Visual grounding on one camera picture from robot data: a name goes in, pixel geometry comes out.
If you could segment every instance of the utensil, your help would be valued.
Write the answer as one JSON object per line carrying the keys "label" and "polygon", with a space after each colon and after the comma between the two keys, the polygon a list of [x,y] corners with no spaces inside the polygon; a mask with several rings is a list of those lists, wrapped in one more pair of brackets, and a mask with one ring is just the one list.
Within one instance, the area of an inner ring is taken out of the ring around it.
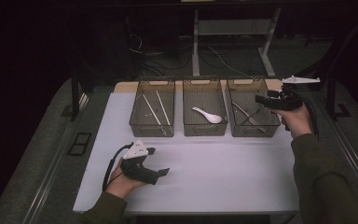
{"label": "utensil", "polygon": [[171,125],[171,124],[170,124],[170,121],[168,120],[167,113],[165,112],[164,105],[163,105],[163,104],[162,104],[162,102],[161,102],[161,98],[159,98],[158,91],[156,91],[156,94],[157,94],[157,96],[158,96],[159,104],[160,104],[160,105],[161,105],[161,107],[162,107],[162,111],[164,112],[165,119],[167,120],[168,125]]}
{"label": "utensil", "polygon": [[143,97],[145,98],[145,101],[146,101],[147,105],[149,106],[150,110],[152,111],[152,114],[153,114],[153,116],[155,117],[155,119],[156,119],[158,125],[161,125],[161,123],[159,122],[159,120],[158,120],[158,118],[157,118],[155,112],[154,112],[153,109],[152,109],[152,106],[150,105],[149,101],[147,100],[146,96],[145,96],[144,94],[142,94],[142,95],[143,95]]}
{"label": "utensil", "polygon": [[[235,104],[234,102],[231,102],[234,106],[236,106],[246,117],[248,117],[249,122],[253,125],[260,125],[254,118],[252,118],[249,113],[247,113],[244,109],[242,109],[239,105]],[[266,133],[267,130],[263,128],[258,128],[261,132]]]}
{"label": "utensil", "polygon": [[222,118],[218,115],[213,115],[213,114],[207,113],[207,112],[199,109],[198,107],[193,107],[192,109],[200,112],[211,123],[219,123],[220,121],[222,121]]}

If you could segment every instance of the hand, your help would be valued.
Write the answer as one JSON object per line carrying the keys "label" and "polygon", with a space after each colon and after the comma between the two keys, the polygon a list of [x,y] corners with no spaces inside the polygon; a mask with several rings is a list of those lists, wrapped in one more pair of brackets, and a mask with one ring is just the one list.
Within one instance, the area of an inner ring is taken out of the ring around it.
{"label": "hand", "polygon": [[287,125],[296,138],[304,133],[312,133],[310,127],[310,113],[304,104],[292,111],[271,109],[272,112],[282,116],[282,124]]}
{"label": "hand", "polygon": [[123,172],[121,171],[120,165],[123,161],[123,158],[120,158],[116,169],[110,175],[110,180],[112,182],[106,187],[106,192],[116,195],[119,198],[124,199],[127,197],[133,190],[146,185],[146,183],[129,179],[128,177],[124,176]]}

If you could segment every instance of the person's left hand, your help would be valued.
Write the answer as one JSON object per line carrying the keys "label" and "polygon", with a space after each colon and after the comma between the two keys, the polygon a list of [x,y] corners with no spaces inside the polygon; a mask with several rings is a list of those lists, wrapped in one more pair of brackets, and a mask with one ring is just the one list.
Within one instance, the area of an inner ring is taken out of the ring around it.
{"label": "person's left hand", "polygon": [[106,192],[116,195],[119,198],[124,199],[127,197],[133,190],[146,185],[146,183],[129,179],[128,177],[124,176],[123,172],[121,171],[120,165],[123,158],[120,158],[116,169],[110,175],[110,180],[112,180],[109,185],[106,187]]}

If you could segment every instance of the table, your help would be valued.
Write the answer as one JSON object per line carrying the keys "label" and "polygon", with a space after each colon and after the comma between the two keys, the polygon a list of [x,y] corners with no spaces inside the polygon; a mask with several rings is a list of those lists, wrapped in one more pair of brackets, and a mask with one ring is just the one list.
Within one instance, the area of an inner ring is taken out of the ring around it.
{"label": "table", "polygon": [[[182,2],[193,2],[192,0],[182,0]],[[266,27],[262,27],[261,32],[257,32],[258,35],[265,34],[266,41],[263,47],[257,48],[260,55],[260,59],[264,64],[268,77],[275,77],[275,72],[272,68],[269,56],[269,45],[271,44],[272,37],[275,32],[275,28],[278,24],[278,18],[281,13],[281,8],[276,7],[270,20],[261,20],[260,23],[267,24]],[[200,63],[198,55],[198,42],[199,35],[254,35],[252,31],[246,31],[253,29],[254,20],[242,20],[242,21],[199,21],[199,11],[195,10],[194,16],[194,32],[193,32],[193,76],[200,75]]]}
{"label": "table", "polygon": [[[279,80],[267,80],[279,89]],[[142,138],[156,152],[144,166],[171,168],[156,185],[135,190],[125,215],[276,214],[298,211],[290,133],[283,126],[271,138],[185,137],[182,82],[176,81],[174,137]],[[74,205],[90,209],[102,191],[109,161],[124,145],[135,142],[129,124],[136,82],[121,82],[109,98],[100,130]]]}

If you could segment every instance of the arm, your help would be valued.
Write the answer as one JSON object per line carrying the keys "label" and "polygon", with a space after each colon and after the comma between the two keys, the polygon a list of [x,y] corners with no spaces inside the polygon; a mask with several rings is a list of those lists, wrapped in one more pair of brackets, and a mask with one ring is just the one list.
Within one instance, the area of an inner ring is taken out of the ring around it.
{"label": "arm", "polygon": [[80,223],[121,223],[127,202],[124,199],[135,189],[145,183],[132,180],[122,174],[120,169],[122,159],[111,174],[111,182],[105,192],[101,193],[97,203],[80,216]]}
{"label": "arm", "polygon": [[334,156],[311,133],[307,108],[272,111],[282,115],[294,138],[294,175],[303,222],[358,223],[358,200],[345,176],[335,172]]}

